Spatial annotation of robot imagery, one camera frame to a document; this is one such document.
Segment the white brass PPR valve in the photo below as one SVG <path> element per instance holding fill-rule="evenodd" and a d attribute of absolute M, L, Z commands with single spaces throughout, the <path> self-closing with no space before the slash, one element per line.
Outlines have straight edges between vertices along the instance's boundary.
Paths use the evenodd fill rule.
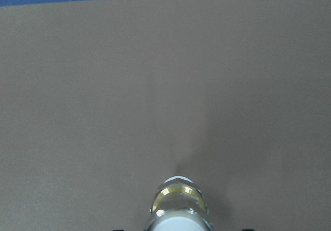
<path fill-rule="evenodd" d="M 145 230 L 213 230 L 206 201 L 197 185 L 184 176 L 161 184 L 149 210 Z"/>

